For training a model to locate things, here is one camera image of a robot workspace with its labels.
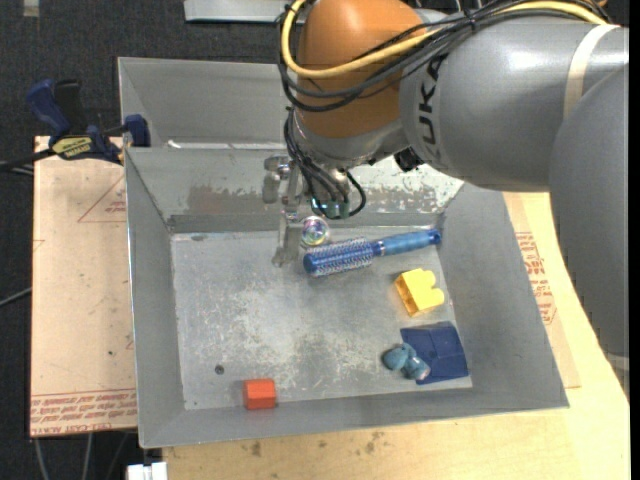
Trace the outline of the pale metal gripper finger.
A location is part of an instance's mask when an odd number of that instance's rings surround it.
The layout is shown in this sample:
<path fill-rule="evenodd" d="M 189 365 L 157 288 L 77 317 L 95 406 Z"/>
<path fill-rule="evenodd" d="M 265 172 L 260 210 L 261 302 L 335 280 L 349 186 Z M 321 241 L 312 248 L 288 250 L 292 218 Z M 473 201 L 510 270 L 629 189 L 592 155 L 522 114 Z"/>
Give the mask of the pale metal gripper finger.
<path fill-rule="evenodd" d="M 282 211 L 279 219 L 277 247 L 272 264 L 283 267 L 299 257 L 301 243 L 301 218 L 297 212 Z"/>
<path fill-rule="evenodd" d="M 263 167 L 265 176 L 262 187 L 262 200 L 266 204 L 276 203 L 279 198 L 280 185 L 290 178 L 289 157 L 284 155 L 273 155 L 268 157 Z"/>

